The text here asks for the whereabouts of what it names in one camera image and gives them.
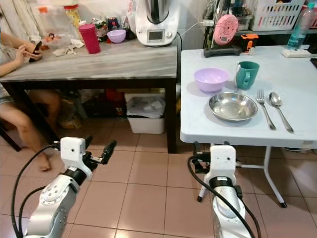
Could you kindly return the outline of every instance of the purple bowl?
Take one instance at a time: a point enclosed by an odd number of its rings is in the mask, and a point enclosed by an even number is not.
[[[230,75],[220,68],[203,68],[195,72],[194,78],[200,90],[215,92],[224,87]]]
[[[118,44],[124,41],[125,34],[126,34],[125,30],[114,30],[114,31],[109,31],[107,33],[107,36],[109,37],[111,42]]]

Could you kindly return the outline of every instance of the silverware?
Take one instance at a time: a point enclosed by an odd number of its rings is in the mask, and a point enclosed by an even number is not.
[[[257,104],[238,93],[220,93],[209,100],[212,113],[219,119],[237,122],[251,119],[258,111]]]
[[[271,118],[269,117],[266,107],[264,105],[265,103],[265,99],[264,99],[264,90],[263,89],[259,89],[258,90],[258,96],[256,97],[257,102],[262,106],[267,123],[268,123],[268,128],[270,128],[271,130],[276,130],[275,125],[273,124]]]
[[[291,127],[291,125],[288,123],[288,121],[286,120],[285,116],[283,115],[282,111],[281,111],[281,106],[282,106],[282,99],[278,96],[277,93],[270,93],[269,94],[269,102],[271,103],[271,105],[275,108],[277,108],[281,118],[282,118],[282,121],[284,123],[284,126],[286,128],[286,130],[289,132],[289,133],[294,133],[294,130],[293,128]]]

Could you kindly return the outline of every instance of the stainless steel plate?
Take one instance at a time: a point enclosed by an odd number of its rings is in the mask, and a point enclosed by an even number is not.
[[[213,114],[226,121],[248,120],[258,111],[257,104],[249,97],[238,93],[220,93],[209,100]]]

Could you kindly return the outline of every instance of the hand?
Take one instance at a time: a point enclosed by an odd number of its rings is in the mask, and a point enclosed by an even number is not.
[[[25,45],[20,46],[16,52],[14,61],[17,62],[19,66],[24,63],[25,52]]]
[[[42,58],[42,51],[41,49],[39,49],[38,51],[35,51],[33,54],[33,51],[35,49],[35,45],[32,43],[28,43],[28,45],[26,46],[26,51],[25,51],[25,55],[29,56],[30,58],[38,61]]]

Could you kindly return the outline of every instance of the woman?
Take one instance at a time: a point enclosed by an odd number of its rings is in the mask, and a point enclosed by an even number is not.
[[[1,57],[0,77],[16,70],[24,64],[25,57],[31,57],[35,60],[42,58],[42,52],[37,51],[33,54],[35,45],[30,42],[22,41],[1,32],[1,44],[17,49],[15,60],[5,62]],[[54,91],[49,90],[31,90],[28,92],[29,97],[35,104],[44,104],[48,111],[48,123],[52,128],[56,127],[56,119],[59,112],[60,98]],[[31,119],[14,103],[3,86],[0,84],[0,118],[16,126],[22,141],[34,152],[42,148],[41,135],[34,127]],[[41,171],[50,170],[51,164],[45,153],[36,158]]]

